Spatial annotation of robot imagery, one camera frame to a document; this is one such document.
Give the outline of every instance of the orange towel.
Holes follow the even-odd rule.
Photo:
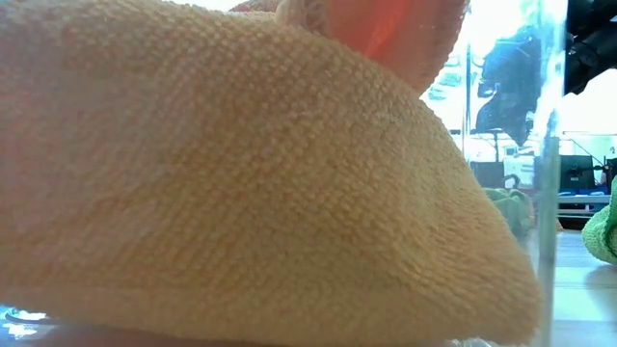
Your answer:
[[[530,262],[418,98],[464,7],[1,3],[0,301],[287,346],[528,342]]]

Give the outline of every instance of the yellow towel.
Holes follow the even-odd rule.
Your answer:
[[[464,6],[0,3],[0,302],[287,346],[527,342],[529,260],[418,99]]]

